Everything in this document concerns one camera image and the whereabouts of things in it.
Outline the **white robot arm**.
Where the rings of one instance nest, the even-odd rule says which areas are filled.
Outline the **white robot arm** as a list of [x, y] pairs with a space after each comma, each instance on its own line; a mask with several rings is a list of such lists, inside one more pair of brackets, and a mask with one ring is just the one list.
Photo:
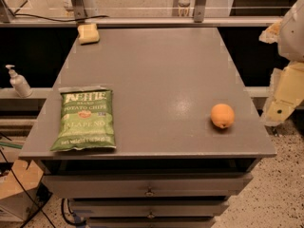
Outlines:
[[273, 70], [261, 116], [266, 126], [278, 126], [304, 101], [304, 0], [297, 0], [280, 21], [263, 30], [259, 40], [277, 43], [278, 54], [289, 60], [283, 69]]

